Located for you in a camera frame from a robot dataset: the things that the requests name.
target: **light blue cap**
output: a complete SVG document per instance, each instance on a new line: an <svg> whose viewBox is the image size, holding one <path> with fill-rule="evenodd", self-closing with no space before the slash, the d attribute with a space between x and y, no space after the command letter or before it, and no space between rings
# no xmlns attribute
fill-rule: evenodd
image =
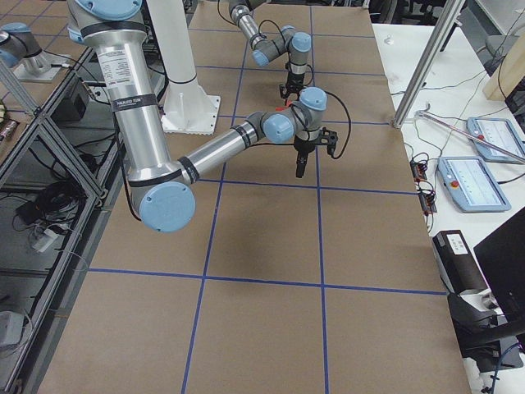
<svg viewBox="0 0 525 394"><path fill-rule="evenodd" d="M18 64L18 59L11 55L9 52L2 51L0 49L0 58L6 63L9 68L14 67Z"/></svg>
<svg viewBox="0 0 525 394"><path fill-rule="evenodd" d="M312 49L312 37L310 37L310 34L302 31L295 33L292 39L292 46L299 52L309 52Z"/></svg>
<svg viewBox="0 0 525 394"><path fill-rule="evenodd" d="M71 27L67 26L67 31L69 32L69 38L71 41L75 41L77 44L84 43L82 34L78 30L72 29Z"/></svg>
<svg viewBox="0 0 525 394"><path fill-rule="evenodd" d="M194 216L195 197L191 189L180 182L161 183L142 198L139 213L142 222L155 231L177 231Z"/></svg>
<svg viewBox="0 0 525 394"><path fill-rule="evenodd" d="M0 29L6 31L7 33L30 33L31 32L31 29L27 27L25 23L21 23L21 22L8 23L0 27Z"/></svg>
<svg viewBox="0 0 525 394"><path fill-rule="evenodd" d="M326 109L326 93L319 88L306 88L301 92L299 101L315 111Z"/></svg>
<svg viewBox="0 0 525 394"><path fill-rule="evenodd" d="M142 0L76 0L90 14L105 21L125 21L140 11Z"/></svg>
<svg viewBox="0 0 525 394"><path fill-rule="evenodd" d="M254 61L258 64L258 66L260 67L265 67L270 63L270 61L268 60L268 57L264 53L259 51L258 49L255 49L252 52L252 57Z"/></svg>
<svg viewBox="0 0 525 394"><path fill-rule="evenodd" d="M262 132L274 144L282 144L294 136L294 124L288 117L276 113L264 121Z"/></svg>

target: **robotic arm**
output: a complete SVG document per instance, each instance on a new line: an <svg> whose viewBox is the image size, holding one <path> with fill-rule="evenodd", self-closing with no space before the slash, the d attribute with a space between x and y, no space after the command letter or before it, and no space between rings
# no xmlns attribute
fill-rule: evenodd
<svg viewBox="0 0 525 394"><path fill-rule="evenodd" d="M252 56L259 66L266 66L280 55L288 53L286 63L288 78L285 85L279 85L282 99L288 99L291 94L299 97L304 88L304 74L308 69L308 55L312 49L312 38L309 34L298 32L293 26L284 26L275 39L267 39L260 32L259 26L253 20L250 12L265 0L235 0L230 3L231 20L240 28L253 50Z"/></svg>
<svg viewBox="0 0 525 394"><path fill-rule="evenodd" d="M267 137L279 144L294 136L312 144L322 138L326 94L307 88L285 111L256 112L194 152L172 160L141 48L146 38L139 13L141 1L68 0L68 6L70 36L98 55L130 156L132 204L153 230L169 232L185 226L195 210L189 185L260 139Z"/></svg>
<svg viewBox="0 0 525 394"><path fill-rule="evenodd" d="M25 70L39 76L51 69L51 63L23 23L9 23L0 27L0 57L8 67L16 66L20 60Z"/></svg>

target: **white table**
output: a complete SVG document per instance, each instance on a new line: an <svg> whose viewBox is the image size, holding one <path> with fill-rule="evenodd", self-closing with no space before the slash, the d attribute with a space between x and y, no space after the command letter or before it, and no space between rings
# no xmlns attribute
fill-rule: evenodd
<svg viewBox="0 0 525 394"><path fill-rule="evenodd" d="M418 64L422 51L432 32L432 27L412 25L374 25L377 37L377 45L381 54L381 60L386 70L390 91L392 94L404 91L412 77L413 71ZM466 37L460 29L456 29L446 50L436 56L436 60L427 77L426 88L451 86L474 77L483 71L483 66L478 60L474 50L471 48ZM430 112L442 117L478 117L490 112L504 108L503 102L488 101L483 95L482 89L488 81L488 76L482 72L470 81L464 82L454 88L426 89L422 90L409 112L409 119L401 129L404 141L412 145L414 153L427 152L431 158L439 156L438 149L422 142L417 137L417 130L410 119L420 109L430 104ZM472 97L470 104L465 107L467 101ZM394 105L397 107L402 94L392 96ZM518 123L514 120L511 112L505 109L494 114L492 117L510 119L520 136L525 140ZM446 119L449 124L456 124L465 130L463 121ZM440 147L445 145L450 130L438 126L426 120L417 120L419 135L430 140ZM473 144L465 137L454 133L443 149L443 156L474 156L477 151ZM434 224L430 236L443 230L461 230L468 245L473 248L493 232L500 224L512 217L517 211L525 206L525 177L501 186L505 195L512 204L512 209L504 213L461 213L452 203L443 186L437 184L434 176L436 160L431 160L428 165L427 176L436 188L436 207L438 213L434 215ZM516 164L488 163L488 167L496 180L504 181L525 172L525 166ZM491 385L490 373L482 375L487 386ZM500 381L496 384L495 392L505 394L523 394L525 387L525 369L513 369L499 373Z"/></svg>

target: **blue joint cap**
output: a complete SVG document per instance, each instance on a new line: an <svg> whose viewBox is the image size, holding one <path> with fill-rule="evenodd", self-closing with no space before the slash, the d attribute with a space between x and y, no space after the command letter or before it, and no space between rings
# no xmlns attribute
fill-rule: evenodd
<svg viewBox="0 0 525 394"><path fill-rule="evenodd" d="M306 88L301 92L299 101L314 111L326 109L326 93L319 88Z"/></svg>
<svg viewBox="0 0 525 394"><path fill-rule="evenodd" d="M25 24L21 22L13 22L8 23L0 29L6 31L7 33L30 33L31 29Z"/></svg>
<svg viewBox="0 0 525 394"><path fill-rule="evenodd" d="M11 55L9 52L2 51L0 49L0 58L6 63L6 66L12 68L18 64L18 59Z"/></svg>
<svg viewBox="0 0 525 394"><path fill-rule="evenodd" d="M71 41L75 41L77 44L84 43L82 34L78 30L72 29L71 27L67 26L67 31L69 32L69 38Z"/></svg>
<svg viewBox="0 0 525 394"><path fill-rule="evenodd" d="M276 113L264 121L262 131L274 144L282 144L294 136L294 124L288 117Z"/></svg>
<svg viewBox="0 0 525 394"><path fill-rule="evenodd" d="M310 49L312 49L312 37L310 37L310 34L303 32L295 33L292 38L292 46L299 52L310 52Z"/></svg>
<svg viewBox="0 0 525 394"><path fill-rule="evenodd" d="M142 0L75 0L90 14L105 21L125 21L142 7Z"/></svg>
<svg viewBox="0 0 525 394"><path fill-rule="evenodd" d="M161 183L150 189L142 198L139 213L142 222L155 231L177 231L194 216L195 197L191 189L183 183Z"/></svg>
<svg viewBox="0 0 525 394"><path fill-rule="evenodd" d="M268 60L268 57L264 53L259 51L258 49L255 49L252 52L252 57L254 61L257 63L257 65L260 67L265 67L270 63L270 61Z"/></svg>

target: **blue and white device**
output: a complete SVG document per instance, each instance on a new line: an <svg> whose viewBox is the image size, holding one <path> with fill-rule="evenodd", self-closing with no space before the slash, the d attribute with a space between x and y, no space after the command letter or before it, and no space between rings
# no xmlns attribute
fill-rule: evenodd
<svg viewBox="0 0 525 394"><path fill-rule="evenodd" d="M525 150L523 143L518 136L518 132L514 129L512 122L509 119L486 119L480 117L470 117L467 119L467 130L470 135L477 137L486 142L490 142L499 146L511 153L514 153L520 158L525 158ZM498 163L520 163L515 158L512 158L505 153L488 146L474 142L479 154L487 162Z"/></svg>
<svg viewBox="0 0 525 394"><path fill-rule="evenodd" d="M479 156L440 158L437 171L452 200L463 212L504 212L511 208Z"/></svg>

